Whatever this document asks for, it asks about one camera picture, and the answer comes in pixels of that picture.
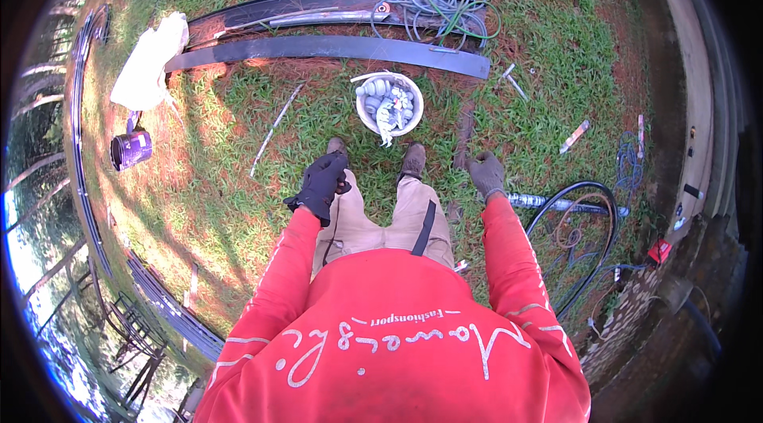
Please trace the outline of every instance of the work boot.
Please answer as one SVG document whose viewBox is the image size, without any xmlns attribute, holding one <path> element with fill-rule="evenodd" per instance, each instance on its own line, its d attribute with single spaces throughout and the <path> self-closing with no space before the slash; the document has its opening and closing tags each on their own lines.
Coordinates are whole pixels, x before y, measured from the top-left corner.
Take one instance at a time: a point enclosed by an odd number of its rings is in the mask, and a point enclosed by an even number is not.
<svg viewBox="0 0 763 423">
<path fill-rule="evenodd" d="M 347 161 L 349 162 L 349 156 L 347 155 L 347 145 L 344 143 L 344 140 L 339 137 L 334 137 L 329 140 L 329 146 L 326 147 L 326 154 L 333 153 L 334 151 L 339 151 L 341 154 L 347 157 Z"/>
<path fill-rule="evenodd" d="M 410 143 L 403 157 L 403 168 L 400 170 L 400 174 L 397 175 L 396 184 L 404 177 L 413 177 L 421 180 L 421 173 L 424 171 L 425 164 L 426 151 L 424 150 L 424 145 L 419 142 Z"/>
</svg>

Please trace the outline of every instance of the white bag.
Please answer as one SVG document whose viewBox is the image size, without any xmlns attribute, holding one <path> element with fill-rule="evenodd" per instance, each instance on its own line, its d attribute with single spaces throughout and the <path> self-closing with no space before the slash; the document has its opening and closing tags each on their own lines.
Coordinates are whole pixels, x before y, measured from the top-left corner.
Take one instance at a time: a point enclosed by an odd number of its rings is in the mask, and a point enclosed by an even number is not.
<svg viewBox="0 0 763 423">
<path fill-rule="evenodd" d="M 149 28 L 138 39 L 127 63 L 111 90 L 111 102 L 140 112 L 174 99 L 164 83 L 164 65 L 183 52 L 188 43 L 188 23 L 182 12 L 162 19 L 156 30 Z"/>
</svg>

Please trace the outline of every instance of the gray work glove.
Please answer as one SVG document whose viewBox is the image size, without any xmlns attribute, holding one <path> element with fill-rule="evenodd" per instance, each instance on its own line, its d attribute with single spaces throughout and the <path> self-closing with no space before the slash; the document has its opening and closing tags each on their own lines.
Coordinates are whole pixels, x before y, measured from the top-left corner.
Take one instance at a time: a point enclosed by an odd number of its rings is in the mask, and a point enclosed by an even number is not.
<svg viewBox="0 0 763 423">
<path fill-rule="evenodd" d="M 477 155 L 477 159 L 472 158 L 466 164 L 469 174 L 472 176 L 474 187 L 480 191 L 484 201 L 494 192 L 500 192 L 506 196 L 504 191 L 504 167 L 501 162 L 490 151 L 482 151 Z"/>
</svg>

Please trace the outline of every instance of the ground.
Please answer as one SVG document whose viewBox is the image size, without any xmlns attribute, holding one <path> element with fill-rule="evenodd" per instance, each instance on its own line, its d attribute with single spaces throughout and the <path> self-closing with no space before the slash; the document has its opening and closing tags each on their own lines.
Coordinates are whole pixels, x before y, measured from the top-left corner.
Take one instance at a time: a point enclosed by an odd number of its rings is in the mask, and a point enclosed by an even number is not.
<svg viewBox="0 0 763 423">
<path fill-rule="evenodd" d="M 151 134 L 153 156 L 116 173 L 108 144 L 124 133 L 127 109 L 108 97 L 139 35 L 175 10 L 193 19 L 242 1 L 88 0 L 84 8 L 112 5 L 110 41 L 91 55 L 82 115 L 85 175 L 114 268 L 110 284 L 130 287 L 123 235 L 179 302 L 196 263 L 196 314 L 223 336 L 252 295 L 274 240 L 289 220 L 291 213 L 281 200 L 298 191 L 302 170 L 324 153 L 332 136 L 347 142 L 366 213 L 379 225 L 391 222 L 405 143 L 424 143 L 424 181 L 448 209 L 455 258 L 470 263 L 464 277 L 478 302 L 487 305 L 482 201 L 467 172 L 454 166 L 454 157 L 493 151 L 504 163 L 507 189 L 513 192 L 551 196 L 577 180 L 613 186 L 618 138 L 626 130 L 636 131 L 639 114 L 649 122 L 645 49 L 635 0 L 490 0 L 501 13 L 503 28 L 485 51 L 492 62 L 487 80 L 414 66 L 319 59 L 247 61 L 174 73 L 168 88 L 182 123 L 167 105 L 144 113 L 141 125 Z M 494 17 L 488 19 L 488 28 L 496 24 Z M 338 30 L 333 27 L 332 33 Z M 345 33 L 357 30 L 348 27 Z M 494 89 L 512 63 L 529 102 L 505 82 Z M 390 148 L 380 148 L 378 137 L 357 118 L 349 83 L 353 76 L 382 67 L 414 79 L 425 101 L 422 122 Z M 270 124 L 301 82 L 302 91 L 250 178 L 253 157 Z M 462 129 L 463 109 L 473 110 L 471 133 Z M 561 143 L 584 119 L 591 121 L 591 129 L 572 151 L 559 155 Z M 633 260 L 642 218 L 649 213 L 645 189 L 642 185 L 630 203 L 633 212 L 622 223 L 608 264 Z M 619 193 L 618 199 L 626 206 L 626 195 Z M 115 227 L 107 224 L 108 209 Z M 518 211 L 523 222 L 533 213 Z M 577 225 L 590 229 L 586 237 L 591 235 L 593 245 L 606 234 L 606 218 L 589 216 Z M 562 251 L 538 239 L 533 244 L 547 270 Z M 581 245 L 576 256 L 584 252 L 591 247 Z M 568 280 L 574 282 L 589 269 L 577 266 L 558 288 L 561 277 L 547 277 L 549 293 L 560 293 Z M 612 305 L 608 298 L 593 309 L 610 289 L 611 281 L 605 281 L 564 322 L 576 345 L 589 334 L 587 314 Z"/>
</svg>

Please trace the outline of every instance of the white bucket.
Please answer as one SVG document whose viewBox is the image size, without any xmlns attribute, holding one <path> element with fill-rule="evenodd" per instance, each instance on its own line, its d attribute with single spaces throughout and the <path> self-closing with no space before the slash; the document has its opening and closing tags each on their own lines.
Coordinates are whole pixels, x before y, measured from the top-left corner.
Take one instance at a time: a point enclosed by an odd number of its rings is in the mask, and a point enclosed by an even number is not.
<svg viewBox="0 0 763 423">
<path fill-rule="evenodd" d="M 374 80 L 382 79 L 382 80 L 389 80 L 390 84 L 394 85 L 402 85 L 403 88 L 410 90 L 414 94 L 414 116 L 411 118 L 411 120 L 408 121 L 408 123 L 405 125 L 405 128 L 400 130 L 399 128 L 395 128 L 390 133 L 393 137 L 399 137 L 401 135 L 406 134 L 407 132 L 410 132 L 413 130 L 416 125 L 419 124 L 421 121 L 421 117 L 424 116 L 424 97 L 421 94 L 421 90 L 419 90 L 419 87 L 417 87 L 414 84 L 414 81 L 409 79 L 403 74 L 394 74 L 392 72 L 376 72 L 374 74 L 367 74 L 363 76 L 356 77 L 352 81 L 366 79 L 365 82 L 362 83 L 362 85 L 366 85 L 369 82 L 372 82 Z M 360 116 L 360 120 L 363 122 L 363 124 L 368 127 L 369 130 L 372 132 L 379 134 L 379 127 L 376 126 L 376 122 L 371 120 L 371 114 L 366 111 L 365 101 L 366 97 L 368 95 L 362 95 L 357 97 L 356 100 L 356 109 L 358 111 L 358 116 Z"/>
</svg>

